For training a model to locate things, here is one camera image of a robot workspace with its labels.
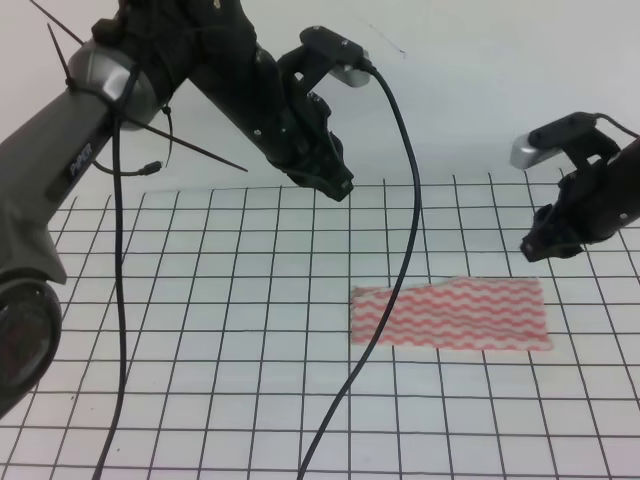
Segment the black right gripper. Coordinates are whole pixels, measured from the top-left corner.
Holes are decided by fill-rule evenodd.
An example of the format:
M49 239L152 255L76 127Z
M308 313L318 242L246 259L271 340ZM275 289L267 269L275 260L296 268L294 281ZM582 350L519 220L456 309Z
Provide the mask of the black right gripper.
M630 224L630 174L593 166L561 179L555 203L534 214L520 250L533 263L568 259L585 245L603 242Z

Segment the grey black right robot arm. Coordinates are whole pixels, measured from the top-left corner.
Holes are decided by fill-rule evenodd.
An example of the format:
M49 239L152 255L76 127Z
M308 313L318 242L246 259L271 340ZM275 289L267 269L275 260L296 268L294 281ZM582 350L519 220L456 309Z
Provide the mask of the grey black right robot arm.
M530 262L567 259L639 219L639 142L610 160L598 160L558 182L553 204L534 214L520 250Z

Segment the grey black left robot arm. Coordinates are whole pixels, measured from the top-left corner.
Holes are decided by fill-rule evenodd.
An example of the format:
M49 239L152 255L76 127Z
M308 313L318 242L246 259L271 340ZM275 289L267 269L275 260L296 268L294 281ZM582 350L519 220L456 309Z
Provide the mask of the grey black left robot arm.
M361 48L323 27L274 58L237 1L123 1L72 56L66 90L1 145L1 409L42 378L61 337L67 275L49 222L117 133L146 126L185 82L296 185L352 191L314 86Z

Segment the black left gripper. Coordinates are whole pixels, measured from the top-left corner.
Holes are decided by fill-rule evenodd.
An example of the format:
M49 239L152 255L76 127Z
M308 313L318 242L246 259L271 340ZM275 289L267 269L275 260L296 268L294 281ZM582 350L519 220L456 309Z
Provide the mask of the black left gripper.
M329 131L326 101L299 89L287 91L281 103L255 89L242 92L239 100L243 133L273 167L336 202L351 194L354 175L344 162L341 141Z

